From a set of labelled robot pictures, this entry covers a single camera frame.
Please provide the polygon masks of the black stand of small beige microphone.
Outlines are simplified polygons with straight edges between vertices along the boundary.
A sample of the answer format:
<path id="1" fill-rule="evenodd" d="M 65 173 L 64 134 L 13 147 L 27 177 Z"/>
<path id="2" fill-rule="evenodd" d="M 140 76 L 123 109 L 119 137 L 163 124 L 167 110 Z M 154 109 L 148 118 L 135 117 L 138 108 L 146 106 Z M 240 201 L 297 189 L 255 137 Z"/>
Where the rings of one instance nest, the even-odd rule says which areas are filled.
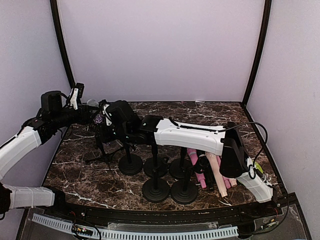
<path id="1" fill-rule="evenodd" d="M 118 163 L 118 168 L 121 173 L 127 176 L 138 174 L 143 168 L 143 160 L 136 154 L 131 154 L 130 146 L 124 144 L 125 155 L 121 157 Z"/>

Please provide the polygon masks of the glitter silver-head microphone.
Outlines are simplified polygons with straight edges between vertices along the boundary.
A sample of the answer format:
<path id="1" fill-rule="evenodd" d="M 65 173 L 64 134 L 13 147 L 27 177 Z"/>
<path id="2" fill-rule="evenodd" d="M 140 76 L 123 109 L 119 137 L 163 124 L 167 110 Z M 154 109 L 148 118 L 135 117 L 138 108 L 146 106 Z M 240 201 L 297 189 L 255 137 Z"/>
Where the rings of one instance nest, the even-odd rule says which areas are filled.
<path id="1" fill-rule="evenodd" d="M 98 103 L 98 101 L 96 101 L 96 100 L 94 100 L 94 99 L 90 99 L 90 100 L 88 100 L 87 101 L 87 105 L 88 106 L 93 106 L 93 107 L 99 107 L 100 108 L 100 105 L 99 105 L 99 103 Z M 94 135 L 95 135 L 95 125 L 97 125 L 97 124 L 101 124 L 101 123 L 105 123 L 106 124 L 106 118 L 102 115 L 102 113 L 101 113 L 101 110 L 100 110 L 100 112 L 97 114 L 97 116 L 93 119 L 93 122 L 89 125 L 89 129 L 91 130 L 91 131 L 93 131 L 94 132 Z"/>

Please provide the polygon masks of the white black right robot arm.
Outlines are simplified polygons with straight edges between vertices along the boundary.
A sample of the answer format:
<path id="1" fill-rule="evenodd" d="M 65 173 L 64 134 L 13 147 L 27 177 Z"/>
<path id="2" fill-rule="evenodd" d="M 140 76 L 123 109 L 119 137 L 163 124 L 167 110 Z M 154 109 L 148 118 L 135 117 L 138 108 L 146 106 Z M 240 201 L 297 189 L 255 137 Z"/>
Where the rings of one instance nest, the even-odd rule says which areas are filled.
<path id="1" fill-rule="evenodd" d="M 101 114 L 98 123 L 104 127 L 101 134 L 107 142 L 117 139 L 123 144 L 150 145 L 153 148 L 176 146 L 203 151 L 210 164 L 221 160 L 217 171 L 222 176 L 236 179 L 254 195 L 258 202 L 255 205 L 258 216 L 266 217 L 274 210 L 276 187 L 257 168 L 256 161 L 249 157 L 235 123 L 228 122 L 227 126 L 197 125 L 156 115 L 141 119 L 124 100 L 89 100 L 87 103 Z"/>

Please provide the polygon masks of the small beige microphone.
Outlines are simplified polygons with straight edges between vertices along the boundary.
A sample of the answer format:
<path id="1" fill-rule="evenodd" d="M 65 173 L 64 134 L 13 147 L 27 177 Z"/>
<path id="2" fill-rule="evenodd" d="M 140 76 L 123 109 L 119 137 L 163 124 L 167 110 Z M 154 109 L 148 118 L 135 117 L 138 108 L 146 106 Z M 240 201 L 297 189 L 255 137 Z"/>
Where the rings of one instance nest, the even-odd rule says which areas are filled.
<path id="1" fill-rule="evenodd" d="M 218 191 L 221 195 L 222 198 L 226 197 L 228 195 L 227 193 L 227 188 L 224 182 L 224 179 L 219 171 L 219 164 L 217 161 L 217 156 L 214 155 L 213 153 L 210 152 L 206 152 L 205 156 L 207 157 L 209 163 L 210 163 L 210 167 L 212 169 L 216 184 L 217 184 L 217 188 Z"/>

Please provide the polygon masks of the beige microphone tall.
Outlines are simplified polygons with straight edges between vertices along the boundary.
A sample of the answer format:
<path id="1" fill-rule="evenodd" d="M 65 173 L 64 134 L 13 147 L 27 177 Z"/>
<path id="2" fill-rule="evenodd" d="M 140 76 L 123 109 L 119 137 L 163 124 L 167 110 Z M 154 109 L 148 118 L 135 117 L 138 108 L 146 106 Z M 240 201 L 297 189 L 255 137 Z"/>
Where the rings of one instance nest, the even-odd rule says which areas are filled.
<path id="1" fill-rule="evenodd" d="M 231 187 L 237 186 L 237 180 L 235 178 L 230 178 L 229 179 Z"/>

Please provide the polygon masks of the black round-base stand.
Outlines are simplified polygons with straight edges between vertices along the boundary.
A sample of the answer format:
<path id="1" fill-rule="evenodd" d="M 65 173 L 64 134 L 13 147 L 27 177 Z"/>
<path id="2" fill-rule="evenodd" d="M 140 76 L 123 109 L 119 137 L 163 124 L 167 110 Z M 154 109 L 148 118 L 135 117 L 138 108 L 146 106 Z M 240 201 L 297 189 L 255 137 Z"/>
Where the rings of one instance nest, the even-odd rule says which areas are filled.
<path id="1" fill-rule="evenodd" d="M 162 179 L 168 173 L 168 161 L 168 157 L 158 157 L 156 170 L 154 170 L 152 157 L 148 158 L 143 165 L 143 171 L 150 179 L 143 184 L 142 195 L 149 202 L 160 203 L 169 196 L 170 186 Z"/>
<path id="2" fill-rule="evenodd" d="M 198 187 L 191 182 L 194 167 L 190 167 L 184 172 L 184 178 L 175 181 L 170 188 L 171 198 L 178 204 L 188 205 L 193 203 L 198 196 Z"/>

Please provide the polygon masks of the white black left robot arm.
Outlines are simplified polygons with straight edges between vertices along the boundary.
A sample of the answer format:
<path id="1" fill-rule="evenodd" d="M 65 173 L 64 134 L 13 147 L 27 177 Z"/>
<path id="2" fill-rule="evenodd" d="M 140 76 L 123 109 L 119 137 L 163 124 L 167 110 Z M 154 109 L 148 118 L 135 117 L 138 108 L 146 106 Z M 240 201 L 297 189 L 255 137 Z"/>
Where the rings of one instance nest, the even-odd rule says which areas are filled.
<path id="1" fill-rule="evenodd" d="M 4 176 L 29 152 L 44 145 L 61 128 L 73 124 L 86 125 L 99 113 L 99 105 L 81 104 L 78 89 L 74 89 L 66 104 L 64 94 L 49 91 L 41 96 L 41 108 L 36 117 L 26 120 L 19 132 L 0 147 L 0 177 Z M 55 188 L 0 185 L 0 212 L 11 209 L 50 207 L 60 218 L 67 218 L 70 206 L 62 199 L 63 193 Z"/>

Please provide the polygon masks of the black tripod shock-mount stand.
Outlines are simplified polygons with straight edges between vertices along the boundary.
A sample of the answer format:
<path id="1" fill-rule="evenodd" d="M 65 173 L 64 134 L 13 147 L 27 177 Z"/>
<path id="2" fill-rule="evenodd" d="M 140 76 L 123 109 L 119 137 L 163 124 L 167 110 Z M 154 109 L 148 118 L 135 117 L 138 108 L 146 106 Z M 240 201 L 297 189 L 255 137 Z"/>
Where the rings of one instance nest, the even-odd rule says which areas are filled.
<path id="1" fill-rule="evenodd" d="M 124 147 L 121 146 L 121 147 L 118 148 L 117 150 L 114 150 L 114 151 L 109 152 L 109 153 L 106 153 L 106 152 L 105 152 L 104 147 L 103 147 L 103 148 L 98 148 L 98 149 L 100 150 L 101 155 L 100 155 L 99 157 L 96 157 L 96 158 L 93 158 L 93 159 L 87 159 L 87 160 L 85 160 L 85 164 L 88 165 L 88 164 L 90 164 L 90 163 L 92 163 L 92 162 L 99 161 L 99 162 L 103 162 L 103 163 L 107 164 L 109 170 L 111 170 L 110 161 L 113 159 L 114 155 L 115 155 L 117 152 L 123 150 Z"/>

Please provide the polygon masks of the black stand with clip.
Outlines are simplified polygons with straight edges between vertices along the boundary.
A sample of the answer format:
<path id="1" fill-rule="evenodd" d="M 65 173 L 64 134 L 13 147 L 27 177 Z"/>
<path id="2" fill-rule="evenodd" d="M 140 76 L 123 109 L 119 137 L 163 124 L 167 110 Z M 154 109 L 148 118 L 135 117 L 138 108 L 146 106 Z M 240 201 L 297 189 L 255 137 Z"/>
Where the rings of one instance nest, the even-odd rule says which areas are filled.
<path id="1" fill-rule="evenodd" d="M 177 180 L 183 179 L 185 176 L 185 171 L 193 166 L 191 160 L 187 160 L 186 156 L 187 156 L 187 148 L 182 147 L 180 150 L 180 157 L 174 159 L 170 163 L 169 174 L 174 179 L 177 179 Z"/>

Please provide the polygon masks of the black round-base stand front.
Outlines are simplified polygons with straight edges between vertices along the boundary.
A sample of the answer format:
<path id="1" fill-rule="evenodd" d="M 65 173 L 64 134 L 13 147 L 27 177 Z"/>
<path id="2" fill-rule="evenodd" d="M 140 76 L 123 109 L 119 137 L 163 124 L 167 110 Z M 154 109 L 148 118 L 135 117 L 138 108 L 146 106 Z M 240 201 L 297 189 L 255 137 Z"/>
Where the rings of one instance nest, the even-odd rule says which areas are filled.
<path id="1" fill-rule="evenodd" d="M 191 182 L 194 167 L 190 167 L 184 172 L 184 178 L 175 181 L 170 188 L 171 198 L 178 204 L 188 205 L 193 203 L 198 196 L 198 187 Z"/>

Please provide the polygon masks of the black microphone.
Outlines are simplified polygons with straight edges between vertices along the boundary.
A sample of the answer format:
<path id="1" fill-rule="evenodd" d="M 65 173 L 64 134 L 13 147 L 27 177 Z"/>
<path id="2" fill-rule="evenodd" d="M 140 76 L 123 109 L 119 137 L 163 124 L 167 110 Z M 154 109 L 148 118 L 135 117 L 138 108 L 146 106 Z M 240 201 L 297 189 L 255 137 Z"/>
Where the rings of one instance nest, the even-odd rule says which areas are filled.
<path id="1" fill-rule="evenodd" d="M 206 188 L 209 192 L 213 192 L 215 190 L 214 188 L 214 177 L 212 173 L 212 169 L 209 163 L 208 158 L 206 157 L 206 154 L 202 150 L 197 150 L 197 156 L 198 160 L 200 161 L 200 166 L 202 168 L 204 177 L 205 177 L 205 184 Z"/>

